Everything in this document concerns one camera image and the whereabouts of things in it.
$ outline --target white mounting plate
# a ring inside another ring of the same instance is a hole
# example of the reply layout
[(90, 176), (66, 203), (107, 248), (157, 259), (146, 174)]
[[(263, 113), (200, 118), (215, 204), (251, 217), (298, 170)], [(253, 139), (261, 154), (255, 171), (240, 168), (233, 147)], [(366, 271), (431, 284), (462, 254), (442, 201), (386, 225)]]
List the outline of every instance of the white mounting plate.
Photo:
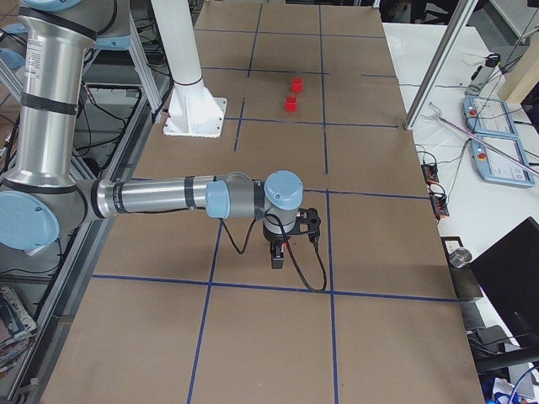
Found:
[[(227, 110), (226, 98), (213, 98), (222, 111), (224, 117)], [(224, 118), (210, 118), (203, 125), (195, 125), (189, 129), (187, 114), (170, 115), (165, 123), (163, 132), (167, 136), (192, 137), (219, 137), (221, 135)]]

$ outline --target black monitor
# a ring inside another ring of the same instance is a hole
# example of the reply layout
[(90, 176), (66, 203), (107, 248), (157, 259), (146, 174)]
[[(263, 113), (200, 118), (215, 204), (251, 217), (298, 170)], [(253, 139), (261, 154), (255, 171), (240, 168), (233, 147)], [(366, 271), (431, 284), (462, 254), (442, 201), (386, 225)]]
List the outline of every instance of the black monitor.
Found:
[(528, 217), (471, 263), (483, 292), (516, 337), (520, 354), (499, 368), (539, 361), (539, 225)]

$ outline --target blue joint cap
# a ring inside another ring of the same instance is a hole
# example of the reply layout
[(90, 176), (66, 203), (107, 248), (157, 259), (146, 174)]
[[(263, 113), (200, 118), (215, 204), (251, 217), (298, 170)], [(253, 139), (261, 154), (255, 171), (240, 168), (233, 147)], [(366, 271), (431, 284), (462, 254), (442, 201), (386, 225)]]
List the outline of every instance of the blue joint cap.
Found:
[(205, 186), (205, 212), (214, 219), (226, 219), (230, 215), (230, 193), (224, 181)]
[(18, 250), (33, 250), (60, 235), (58, 219), (36, 197), (19, 191), (0, 192), (0, 242)]
[(24, 58), (11, 49), (0, 48), (0, 59), (10, 70), (18, 70), (24, 66)]
[(23, 23), (13, 23), (2, 27), (4, 31), (11, 35), (28, 34), (28, 30)]
[(290, 171), (277, 171), (264, 183), (266, 198), (283, 210), (294, 210), (303, 201), (303, 184), (300, 178)]
[(62, 11), (75, 7), (81, 0), (23, 0), (23, 4), (40, 11)]
[(98, 38), (93, 46), (101, 51), (125, 51), (131, 46), (131, 34), (114, 38)]

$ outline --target black chair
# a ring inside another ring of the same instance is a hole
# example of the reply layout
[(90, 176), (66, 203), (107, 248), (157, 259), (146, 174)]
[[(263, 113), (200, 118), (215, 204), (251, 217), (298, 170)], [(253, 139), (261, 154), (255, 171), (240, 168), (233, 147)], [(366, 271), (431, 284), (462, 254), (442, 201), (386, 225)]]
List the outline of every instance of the black chair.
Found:
[[(453, 16), (453, 13), (455, 12), (456, 5), (458, 4), (458, 0), (419, 0), (418, 3), (424, 3), (425, 7), (423, 8), (423, 18), (425, 21), (423, 24), (444, 24), (448, 25), (449, 20)], [(488, 0), (479, 0), (477, 6), (475, 6), (475, 9), (473, 9), (474, 12), (480, 10), (485, 6), (485, 4), (488, 3)], [(445, 13), (441, 13), (439, 11), (432, 11), (427, 9), (428, 4), (434, 4), (436, 7), (441, 8), (445, 11)], [(430, 20), (426, 20), (428, 15), (432, 15), (434, 18)]]

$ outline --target white surface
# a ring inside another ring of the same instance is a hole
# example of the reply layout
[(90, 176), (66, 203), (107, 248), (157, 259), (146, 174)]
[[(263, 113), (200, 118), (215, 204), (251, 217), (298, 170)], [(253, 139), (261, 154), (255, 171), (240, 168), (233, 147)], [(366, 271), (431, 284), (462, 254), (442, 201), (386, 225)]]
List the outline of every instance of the white surface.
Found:
[[(527, 6), (528, 2), (526, 0), (490, 0), (490, 2), (505, 21), (507, 21), (507, 24), (514, 30), (517, 36), (524, 34), (524, 29), (536, 11), (536, 8)], [(537, 24), (539, 24), (539, 13), (536, 14), (526, 32)]]
[[(384, 24), (406, 110), (414, 100), (418, 84), (423, 79), (445, 28), (439, 25)], [(462, 84), (466, 87), (470, 76), (487, 54), (488, 49), (475, 28), (466, 27), (457, 41), (456, 49), (449, 55), (436, 83), (437, 87), (430, 96), (430, 101), (441, 109), (446, 119), (463, 128), (466, 127), (462, 112), (464, 88), (444, 88), (440, 85)], [(492, 97), (497, 98), (493, 89), (501, 86), (503, 82), (504, 79), (499, 76), (499, 79), (496, 78), (485, 87), (481, 95), (488, 97), (492, 92)], [(519, 107), (518, 104), (509, 105), (511, 111)], [(439, 165), (438, 175), (447, 193), (450, 193), (456, 178), (449, 199), (450, 217), (440, 221), (440, 235), (459, 236), (464, 247), (476, 258), (526, 217), (533, 216), (539, 221), (539, 186), (519, 189), (485, 183), (475, 171), (470, 150), (464, 151), (459, 171), (456, 173), (459, 165), (456, 158), (460, 155), (467, 137), (439, 121), (430, 120), (429, 116), (432, 114), (433, 111), (428, 106), (424, 108), (423, 117), (414, 127), (415, 142), (427, 152), (432, 152), (438, 162), (445, 162)], [(514, 120), (529, 122), (522, 110), (514, 112), (512, 116)], [(524, 148), (539, 154), (539, 135), (535, 129), (529, 125), (517, 125), (517, 130)], [(530, 161), (536, 161), (533, 157), (528, 157)], [(425, 161), (432, 160), (425, 156)], [(507, 335), (511, 335), (488, 299), (479, 300), (477, 306), (487, 327), (500, 325)]]

